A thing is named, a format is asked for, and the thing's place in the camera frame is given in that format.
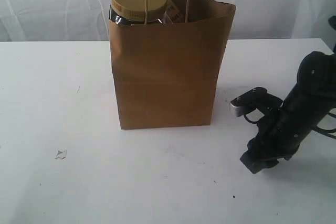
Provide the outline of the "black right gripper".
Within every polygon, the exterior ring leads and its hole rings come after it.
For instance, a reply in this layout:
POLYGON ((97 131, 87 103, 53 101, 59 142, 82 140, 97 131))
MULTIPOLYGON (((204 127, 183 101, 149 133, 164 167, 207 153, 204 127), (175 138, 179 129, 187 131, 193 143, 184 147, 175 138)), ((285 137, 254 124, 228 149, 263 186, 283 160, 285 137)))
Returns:
POLYGON ((256 174, 275 167, 279 158, 289 159, 312 130, 330 136, 330 129, 318 127, 330 110, 330 97, 289 93, 275 117, 260 123, 258 134, 248 143, 240 161, 256 174))

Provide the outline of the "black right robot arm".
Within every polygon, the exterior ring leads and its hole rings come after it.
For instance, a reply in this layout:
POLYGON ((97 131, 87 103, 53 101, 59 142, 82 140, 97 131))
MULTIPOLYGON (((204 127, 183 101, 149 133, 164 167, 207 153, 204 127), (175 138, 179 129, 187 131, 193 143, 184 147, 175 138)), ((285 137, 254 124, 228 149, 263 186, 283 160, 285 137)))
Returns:
POLYGON ((258 127, 240 161, 253 173, 273 168, 280 159, 290 160, 311 131, 335 138, 335 129, 319 122, 335 108, 335 55, 313 51, 302 60, 297 82, 282 100, 256 87, 230 103, 237 117, 258 110, 263 116, 249 120, 258 127))

